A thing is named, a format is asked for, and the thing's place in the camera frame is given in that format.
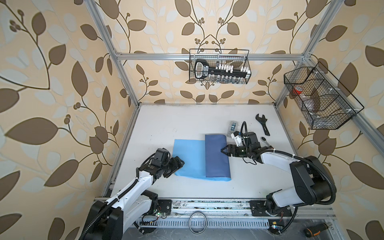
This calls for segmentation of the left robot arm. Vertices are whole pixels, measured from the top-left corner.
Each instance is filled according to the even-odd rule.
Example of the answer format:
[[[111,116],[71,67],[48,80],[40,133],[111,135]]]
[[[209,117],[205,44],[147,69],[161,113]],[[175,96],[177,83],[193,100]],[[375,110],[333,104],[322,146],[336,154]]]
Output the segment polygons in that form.
[[[148,189],[161,177],[168,178],[184,166],[179,157],[159,148],[140,167],[134,179],[109,199],[92,205],[80,240],[121,240],[139,217],[158,210],[158,195]]]

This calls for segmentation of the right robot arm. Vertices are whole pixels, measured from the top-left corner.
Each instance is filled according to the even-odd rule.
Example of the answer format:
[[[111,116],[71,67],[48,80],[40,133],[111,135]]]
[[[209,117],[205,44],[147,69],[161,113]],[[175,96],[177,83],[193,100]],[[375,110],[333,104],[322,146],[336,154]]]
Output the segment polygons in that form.
[[[265,201],[251,201],[250,206],[257,214],[277,216],[289,207],[331,205],[336,200],[337,188],[318,158],[302,158],[279,151],[270,144],[261,146],[255,133],[234,132],[235,145],[227,145],[221,153],[229,157],[249,158],[250,164],[274,166],[289,173],[293,187],[272,192]]]

